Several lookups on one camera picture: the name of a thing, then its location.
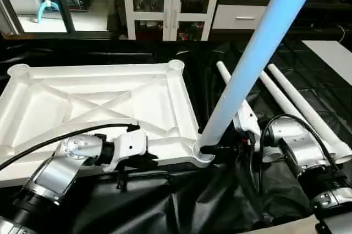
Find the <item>black tarp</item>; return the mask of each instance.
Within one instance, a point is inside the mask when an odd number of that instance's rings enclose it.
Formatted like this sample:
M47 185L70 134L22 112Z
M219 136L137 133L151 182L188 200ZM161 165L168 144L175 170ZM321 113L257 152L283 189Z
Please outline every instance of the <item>black tarp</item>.
M246 45L89 40L10 44L2 49L2 88L8 80L6 70L16 63L59 66L180 59L200 130L224 89L216 61L223 60L232 70ZM300 42L282 43L271 61L352 145L352 87ZM247 100L260 122L282 113L260 81ZM48 233L238 233L311 215L307 198L284 162L264 166L262 197L252 190L243 163L233 156L205 169L182 164L130 174L126 191L116 189L117 174L79 178ZM343 166L349 176L350 168L350 163ZM0 189L0 202L18 189Z

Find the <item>glass cabinet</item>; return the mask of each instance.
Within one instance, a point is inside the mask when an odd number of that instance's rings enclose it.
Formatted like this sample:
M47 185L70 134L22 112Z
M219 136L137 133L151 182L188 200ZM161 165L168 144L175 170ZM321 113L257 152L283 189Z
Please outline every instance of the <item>glass cabinet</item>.
M125 0L131 40L206 41L217 0Z
M125 0L130 40L169 40L172 0Z

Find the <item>cylindrical motor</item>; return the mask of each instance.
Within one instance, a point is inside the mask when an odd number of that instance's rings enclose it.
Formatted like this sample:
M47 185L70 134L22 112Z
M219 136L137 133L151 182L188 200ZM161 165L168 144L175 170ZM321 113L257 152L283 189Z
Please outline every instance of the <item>cylindrical motor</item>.
M47 233L54 225L58 205L23 188L12 204L2 207L1 234Z

